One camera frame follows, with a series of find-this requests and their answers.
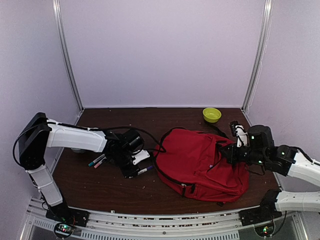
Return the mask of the pale blue ceramic bowl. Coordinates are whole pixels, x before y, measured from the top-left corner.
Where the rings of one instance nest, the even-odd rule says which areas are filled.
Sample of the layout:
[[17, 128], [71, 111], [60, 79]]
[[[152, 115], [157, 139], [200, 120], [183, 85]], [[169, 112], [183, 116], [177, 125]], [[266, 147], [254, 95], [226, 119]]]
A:
[[80, 149], [80, 148], [71, 148], [71, 150], [72, 150], [74, 153], [77, 153], [77, 154], [83, 154], [83, 153], [86, 152], [86, 150]]

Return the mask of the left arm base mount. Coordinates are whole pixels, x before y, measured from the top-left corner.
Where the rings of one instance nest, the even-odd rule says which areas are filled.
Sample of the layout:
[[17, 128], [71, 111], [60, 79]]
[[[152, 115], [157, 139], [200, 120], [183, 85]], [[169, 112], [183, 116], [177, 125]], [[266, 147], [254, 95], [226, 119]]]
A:
[[53, 227], [53, 233], [59, 239], [66, 239], [71, 237], [76, 231], [80, 230], [79, 227], [86, 227], [90, 213], [85, 210], [70, 209], [71, 217], [69, 219], [59, 218], [55, 216], [50, 210], [47, 210], [45, 217], [50, 220], [56, 221]]

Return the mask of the purple capped white marker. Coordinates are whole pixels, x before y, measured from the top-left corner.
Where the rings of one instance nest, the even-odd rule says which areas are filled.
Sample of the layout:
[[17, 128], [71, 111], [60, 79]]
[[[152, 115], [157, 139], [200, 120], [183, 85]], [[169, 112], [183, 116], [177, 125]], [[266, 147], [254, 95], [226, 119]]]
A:
[[151, 166], [148, 166], [148, 167], [146, 167], [146, 168], [143, 168], [143, 169], [141, 169], [138, 173], [137, 173], [137, 175], [139, 176], [139, 175], [141, 175], [141, 174], [143, 174], [143, 173], [145, 173], [145, 172], [147, 172], [147, 171], [149, 171], [149, 170], [152, 170], [154, 167], [151, 165]]

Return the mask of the red backpack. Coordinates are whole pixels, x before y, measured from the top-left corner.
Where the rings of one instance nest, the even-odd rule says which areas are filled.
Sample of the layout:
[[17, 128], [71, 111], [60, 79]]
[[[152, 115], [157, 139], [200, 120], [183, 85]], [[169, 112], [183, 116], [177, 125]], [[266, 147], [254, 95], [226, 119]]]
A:
[[232, 203], [249, 189], [250, 174], [245, 163], [227, 163], [220, 147], [234, 141], [218, 127], [213, 129], [215, 133], [170, 129], [156, 146], [165, 152], [157, 154], [154, 167], [159, 179], [185, 198]]

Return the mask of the aluminium frame post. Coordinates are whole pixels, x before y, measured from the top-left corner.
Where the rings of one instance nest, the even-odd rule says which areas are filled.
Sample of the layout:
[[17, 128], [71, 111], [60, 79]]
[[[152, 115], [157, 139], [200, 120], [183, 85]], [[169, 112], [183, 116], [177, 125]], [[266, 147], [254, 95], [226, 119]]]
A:
[[250, 106], [252, 104], [256, 87], [259, 81], [260, 70], [262, 69], [262, 60], [267, 47], [267, 42], [268, 42], [268, 37], [270, 32], [273, 6], [274, 6], [273, 0], [264, 1], [263, 15], [262, 15], [262, 21], [260, 26], [260, 34], [258, 38], [256, 54], [255, 54], [253, 67], [252, 67], [252, 71], [249, 79], [249, 84], [248, 84], [247, 91], [246, 91], [242, 108], [241, 108], [242, 112], [245, 115], [249, 114]]
[[64, 62], [66, 73], [67, 73], [67, 78], [70, 83], [71, 91], [72, 91], [73, 97], [75, 99], [77, 108], [78, 108], [79, 112], [82, 112], [85, 108], [83, 106], [83, 103], [82, 103], [82, 100], [80, 97], [80, 93], [79, 93], [79, 90], [78, 90], [78, 87], [76, 84], [74, 71], [73, 71], [72, 63], [71, 63], [71, 59], [70, 59], [70, 54], [68, 51], [68, 45], [67, 45], [67, 41], [66, 41], [62, 12], [61, 12], [61, 3], [59, 0], [53, 0], [52, 6], [53, 6], [54, 18], [56, 21], [62, 56], [63, 56], [63, 62]]

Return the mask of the lime green bowl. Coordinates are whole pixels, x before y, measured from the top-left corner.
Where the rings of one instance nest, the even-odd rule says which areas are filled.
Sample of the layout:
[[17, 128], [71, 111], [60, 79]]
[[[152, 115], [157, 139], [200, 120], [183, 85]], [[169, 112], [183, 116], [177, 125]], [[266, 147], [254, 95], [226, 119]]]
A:
[[208, 123], [217, 123], [222, 117], [222, 113], [213, 107], [207, 107], [202, 111], [203, 119]]

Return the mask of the front aluminium rail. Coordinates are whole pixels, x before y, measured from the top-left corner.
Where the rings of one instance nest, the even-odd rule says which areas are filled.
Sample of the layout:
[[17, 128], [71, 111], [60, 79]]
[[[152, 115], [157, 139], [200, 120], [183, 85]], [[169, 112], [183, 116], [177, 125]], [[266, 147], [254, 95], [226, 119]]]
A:
[[263, 240], [271, 224], [269, 240], [299, 240], [296, 213], [244, 226], [238, 210], [194, 214], [123, 214], [88, 210], [85, 226], [74, 226], [64, 240]]

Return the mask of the left aluminium frame post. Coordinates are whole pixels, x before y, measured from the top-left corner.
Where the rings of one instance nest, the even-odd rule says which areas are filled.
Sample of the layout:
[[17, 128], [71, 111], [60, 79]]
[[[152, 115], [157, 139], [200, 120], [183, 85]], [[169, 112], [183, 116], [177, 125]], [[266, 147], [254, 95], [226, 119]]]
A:
[[61, 12], [61, 3], [59, 0], [53, 0], [52, 6], [53, 6], [54, 18], [56, 21], [62, 56], [63, 56], [63, 62], [64, 62], [66, 73], [67, 73], [67, 78], [70, 83], [71, 91], [72, 91], [73, 97], [75, 99], [77, 108], [78, 108], [79, 112], [82, 112], [85, 108], [83, 106], [83, 103], [82, 103], [82, 100], [80, 97], [80, 93], [79, 93], [79, 90], [78, 90], [78, 87], [76, 84], [74, 71], [73, 71], [72, 63], [71, 63], [71, 59], [70, 59], [70, 54], [68, 51], [68, 45], [67, 45], [67, 41], [66, 41], [62, 12]]

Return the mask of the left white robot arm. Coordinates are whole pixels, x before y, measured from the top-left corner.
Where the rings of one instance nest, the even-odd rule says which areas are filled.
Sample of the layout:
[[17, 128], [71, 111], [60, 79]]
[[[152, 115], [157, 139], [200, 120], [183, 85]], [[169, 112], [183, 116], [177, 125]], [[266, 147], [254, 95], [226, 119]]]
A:
[[144, 172], [139, 163], [152, 154], [144, 149], [144, 140], [138, 129], [129, 127], [125, 133], [108, 128], [81, 127], [47, 118], [38, 112], [16, 138], [12, 156], [34, 181], [48, 209], [61, 222], [72, 218], [72, 211], [55, 183], [46, 161], [47, 148], [69, 148], [103, 154], [121, 170], [125, 178], [134, 178]]

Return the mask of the teal capped white marker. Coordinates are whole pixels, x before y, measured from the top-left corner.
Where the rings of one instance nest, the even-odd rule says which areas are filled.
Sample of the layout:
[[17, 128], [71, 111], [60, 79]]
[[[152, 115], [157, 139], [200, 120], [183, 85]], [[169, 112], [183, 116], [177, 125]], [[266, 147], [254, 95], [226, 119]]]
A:
[[102, 154], [99, 157], [97, 157], [96, 159], [94, 159], [92, 162], [90, 162], [88, 164], [89, 167], [95, 166], [97, 163], [99, 163], [100, 161], [102, 161], [105, 158], [105, 155]]

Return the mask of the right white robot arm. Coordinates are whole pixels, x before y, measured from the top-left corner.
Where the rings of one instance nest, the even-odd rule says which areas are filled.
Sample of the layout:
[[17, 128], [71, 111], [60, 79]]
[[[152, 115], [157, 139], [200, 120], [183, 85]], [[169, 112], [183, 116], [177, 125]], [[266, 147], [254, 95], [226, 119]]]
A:
[[[320, 162], [309, 157], [300, 147], [285, 144], [276, 146], [268, 126], [258, 124], [245, 130], [237, 121], [231, 122], [229, 126], [237, 142], [220, 149], [229, 164], [258, 165], [264, 172], [270, 171], [320, 185]], [[319, 192], [269, 190], [260, 202], [256, 216], [266, 221], [277, 212], [319, 210]]]

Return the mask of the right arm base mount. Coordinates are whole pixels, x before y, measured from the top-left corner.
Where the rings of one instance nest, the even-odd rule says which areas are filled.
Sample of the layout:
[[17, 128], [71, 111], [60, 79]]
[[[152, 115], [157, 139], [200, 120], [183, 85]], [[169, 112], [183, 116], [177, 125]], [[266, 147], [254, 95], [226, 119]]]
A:
[[243, 227], [253, 225], [254, 232], [259, 237], [267, 238], [275, 232], [274, 214], [267, 207], [241, 210], [239, 218]]

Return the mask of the pink capped white marker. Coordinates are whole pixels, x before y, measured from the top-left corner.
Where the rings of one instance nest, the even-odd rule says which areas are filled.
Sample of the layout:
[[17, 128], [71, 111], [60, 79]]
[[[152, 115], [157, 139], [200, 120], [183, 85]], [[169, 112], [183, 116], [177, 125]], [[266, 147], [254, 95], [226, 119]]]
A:
[[106, 160], [105, 158], [100, 160], [97, 164], [94, 165], [94, 168], [95, 169], [98, 168], [101, 164], [103, 164], [105, 162], [105, 160]]

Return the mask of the right aluminium frame post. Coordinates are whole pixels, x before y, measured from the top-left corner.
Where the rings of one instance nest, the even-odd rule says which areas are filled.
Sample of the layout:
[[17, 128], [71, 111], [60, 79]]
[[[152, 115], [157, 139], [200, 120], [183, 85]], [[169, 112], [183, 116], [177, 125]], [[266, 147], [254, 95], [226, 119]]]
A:
[[268, 37], [270, 32], [273, 6], [274, 6], [273, 0], [264, 1], [263, 15], [262, 15], [262, 21], [260, 26], [260, 34], [258, 38], [256, 54], [255, 54], [253, 67], [252, 67], [252, 71], [249, 79], [249, 84], [248, 84], [247, 91], [246, 91], [242, 108], [241, 108], [242, 112], [245, 115], [249, 114], [250, 106], [252, 104], [256, 87], [259, 81], [260, 70], [262, 69], [262, 60], [267, 47], [267, 42], [268, 42]]

